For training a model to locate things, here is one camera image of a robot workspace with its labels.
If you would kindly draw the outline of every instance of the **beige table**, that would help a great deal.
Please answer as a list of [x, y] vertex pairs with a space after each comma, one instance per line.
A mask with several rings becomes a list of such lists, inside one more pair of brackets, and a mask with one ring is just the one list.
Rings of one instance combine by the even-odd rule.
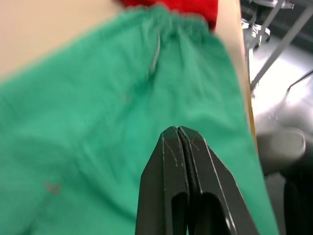
[[[0, 77], [70, 42], [123, 7], [113, 0], [0, 0]], [[224, 42], [255, 136], [239, 0], [219, 0], [216, 35]]]

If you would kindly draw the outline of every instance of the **red cloth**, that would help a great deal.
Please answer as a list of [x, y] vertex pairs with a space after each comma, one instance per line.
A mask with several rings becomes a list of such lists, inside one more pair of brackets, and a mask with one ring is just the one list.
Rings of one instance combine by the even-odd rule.
[[165, 4], [170, 10], [180, 13], [198, 13], [207, 20], [210, 29], [214, 30], [217, 19], [218, 0], [122, 0], [125, 6], [151, 6], [157, 2]]

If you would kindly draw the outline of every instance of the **green cloth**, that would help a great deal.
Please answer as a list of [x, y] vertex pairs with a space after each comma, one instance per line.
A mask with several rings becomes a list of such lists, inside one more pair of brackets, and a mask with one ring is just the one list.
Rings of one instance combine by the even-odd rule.
[[134, 234], [169, 126], [199, 131], [277, 235], [234, 68], [200, 18], [136, 8], [0, 87], [0, 234]]

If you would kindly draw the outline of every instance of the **gray floor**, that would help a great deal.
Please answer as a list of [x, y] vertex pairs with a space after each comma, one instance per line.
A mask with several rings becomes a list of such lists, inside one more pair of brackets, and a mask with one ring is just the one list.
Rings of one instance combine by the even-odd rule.
[[[247, 32], [245, 40], [247, 43], [251, 40]], [[268, 43], [262, 43], [254, 52], [253, 59], [250, 60], [251, 80], [280, 41], [272, 37]], [[283, 51], [254, 91], [252, 107], [258, 133], [281, 127], [297, 127], [313, 135], [313, 76], [293, 86], [286, 95], [287, 88], [312, 69], [312, 54], [294, 46], [289, 46]], [[283, 208], [284, 182], [280, 174], [266, 178], [281, 235], [286, 234]]]

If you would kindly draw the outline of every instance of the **red fabric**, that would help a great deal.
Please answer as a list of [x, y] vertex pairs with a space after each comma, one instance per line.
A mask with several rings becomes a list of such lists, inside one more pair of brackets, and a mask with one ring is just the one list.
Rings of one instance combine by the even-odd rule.
[[210, 29], [214, 30], [217, 19], [218, 0], [122, 0], [125, 6], [145, 5], [151, 6], [162, 2], [170, 10], [180, 13], [198, 13], [207, 20]]

